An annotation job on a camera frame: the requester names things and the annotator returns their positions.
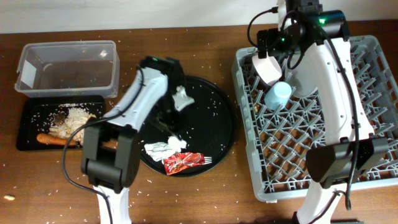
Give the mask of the pink bowl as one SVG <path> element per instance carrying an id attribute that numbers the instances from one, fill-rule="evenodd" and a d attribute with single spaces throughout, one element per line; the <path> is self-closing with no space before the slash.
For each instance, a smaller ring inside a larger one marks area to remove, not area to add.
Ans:
<path id="1" fill-rule="evenodd" d="M 282 69 L 275 57 L 259 58 L 256 54 L 252 56 L 252 64 L 262 81 L 273 86 L 282 76 Z"/>

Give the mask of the white tissue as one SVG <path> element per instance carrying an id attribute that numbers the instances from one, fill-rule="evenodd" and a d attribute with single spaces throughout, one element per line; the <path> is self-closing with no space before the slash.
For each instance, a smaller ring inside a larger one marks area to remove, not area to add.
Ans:
<path id="1" fill-rule="evenodd" d="M 186 141 L 179 140 L 179 138 L 175 136 L 170 136 L 167 142 L 145 144 L 144 149 L 152 160 L 161 162 L 176 153 L 181 153 L 182 149 L 185 149 L 186 146 Z"/>

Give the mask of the red snack wrapper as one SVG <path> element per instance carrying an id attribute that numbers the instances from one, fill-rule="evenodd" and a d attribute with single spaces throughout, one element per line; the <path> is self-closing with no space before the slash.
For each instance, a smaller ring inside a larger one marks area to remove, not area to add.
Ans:
<path id="1" fill-rule="evenodd" d="M 205 157 L 201 153 L 176 153 L 164 160 L 165 173 L 173 175 L 185 169 L 205 164 Z"/>

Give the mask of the grey plate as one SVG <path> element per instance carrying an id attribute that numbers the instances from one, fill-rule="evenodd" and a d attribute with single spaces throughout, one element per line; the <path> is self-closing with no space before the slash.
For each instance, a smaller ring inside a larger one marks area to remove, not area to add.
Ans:
<path id="1" fill-rule="evenodd" d="M 294 97 L 305 98 L 317 91 L 315 71 L 308 56 L 304 56 L 295 69 L 286 68 L 285 74 L 290 75 L 287 83 L 295 87 Z"/>

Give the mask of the light blue plastic cup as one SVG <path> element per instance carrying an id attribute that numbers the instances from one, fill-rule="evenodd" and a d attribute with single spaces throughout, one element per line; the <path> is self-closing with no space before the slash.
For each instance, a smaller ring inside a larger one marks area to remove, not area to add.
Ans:
<path id="1" fill-rule="evenodd" d="M 274 111 L 279 106 L 284 108 L 292 94 L 291 86 L 286 82 L 277 82 L 267 92 L 264 103 L 268 109 Z"/>

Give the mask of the white plastic fork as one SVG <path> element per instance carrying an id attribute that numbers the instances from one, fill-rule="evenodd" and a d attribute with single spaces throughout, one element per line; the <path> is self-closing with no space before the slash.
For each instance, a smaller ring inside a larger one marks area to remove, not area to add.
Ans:
<path id="1" fill-rule="evenodd" d="M 205 164 L 212 163 L 212 157 L 204 157 Z"/>

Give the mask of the oats and nuts food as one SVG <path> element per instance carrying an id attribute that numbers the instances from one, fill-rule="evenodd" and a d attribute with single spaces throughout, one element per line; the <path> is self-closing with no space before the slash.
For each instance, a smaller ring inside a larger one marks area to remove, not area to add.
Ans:
<path id="1" fill-rule="evenodd" d="M 49 128 L 49 134 L 58 138 L 68 139 L 70 135 L 83 126 L 90 118 L 95 118 L 95 114 L 87 112 L 83 108 L 69 108 L 65 113 L 67 118 L 62 126 L 55 126 L 54 123 Z"/>

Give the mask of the brown food lump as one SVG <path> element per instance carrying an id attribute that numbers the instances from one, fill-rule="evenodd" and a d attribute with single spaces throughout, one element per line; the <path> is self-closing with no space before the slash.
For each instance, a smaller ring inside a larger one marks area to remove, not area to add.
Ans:
<path id="1" fill-rule="evenodd" d="M 56 115 L 53 123 L 55 126 L 62 126 L 64 124 L 66 118 L 67 118 L 67 116 L 65 113 L 59 113 L 58 115 Z"/>

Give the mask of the orange carrot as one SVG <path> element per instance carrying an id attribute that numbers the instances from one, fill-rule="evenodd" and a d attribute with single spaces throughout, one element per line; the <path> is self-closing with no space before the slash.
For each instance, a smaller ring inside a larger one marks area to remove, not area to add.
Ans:
<path id="1" fill-rule="evenodd" d="M 50 134 L 40 133 L 37 135 L 36 139 L 42 144 L 53 144 L 53 145 L 66 145 L 67 140 L 52 136 Z"/>

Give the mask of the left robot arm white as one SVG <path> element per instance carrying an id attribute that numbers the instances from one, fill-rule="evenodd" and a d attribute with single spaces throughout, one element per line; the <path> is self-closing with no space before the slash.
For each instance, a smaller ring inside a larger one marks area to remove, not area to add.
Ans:
<path id="1" fill-rule="evenodd" d="M 97 195 L 101 223 L 130 223 L 129 188 L 136 178 L 140 152 L 134 141 L 144 123 L 176 135 L 182 111 L 194 102 L 185 94 L 186 76 L 174 58 L 147 56 L 137 65 L 137 75 L 119 103 L 102 118 L 90 118 L 74 130 L 84 132 L 81 171 L 89 182 L 84 186 Z"/>

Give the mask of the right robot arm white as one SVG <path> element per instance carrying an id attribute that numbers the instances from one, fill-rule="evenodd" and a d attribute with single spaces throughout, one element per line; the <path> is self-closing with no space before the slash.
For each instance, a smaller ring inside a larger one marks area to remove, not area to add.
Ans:
<path id="1" fill-rule="evenodd" d="M 305 155 L 311 182 L 292 221 L 330 223 L 341 198 L 351 208 L 352 185 L 387 153 L 388 141 L 375 135 L 361 104 L 343 12 L 324 11 L 318 1 L 279 1 L 271 12 L 278 26 L 257 33 L 254 70 L 272 99 L 317 93 L 325 124 L 325 144 Z M 292 91 L 277 91 L 286 72 L 294 74 Z"/>

